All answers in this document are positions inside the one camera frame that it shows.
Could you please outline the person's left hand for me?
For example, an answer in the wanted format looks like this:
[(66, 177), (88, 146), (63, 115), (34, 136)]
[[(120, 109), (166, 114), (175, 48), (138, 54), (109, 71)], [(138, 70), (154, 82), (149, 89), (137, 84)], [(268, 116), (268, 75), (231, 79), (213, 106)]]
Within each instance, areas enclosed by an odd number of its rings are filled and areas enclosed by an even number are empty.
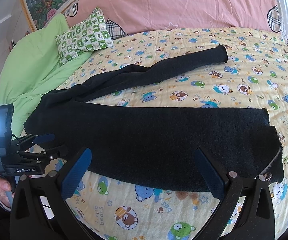
[(11, 208), (13, 203), (14, 193), (12, 187), (7, 179), (0, 176), (0, 203)]

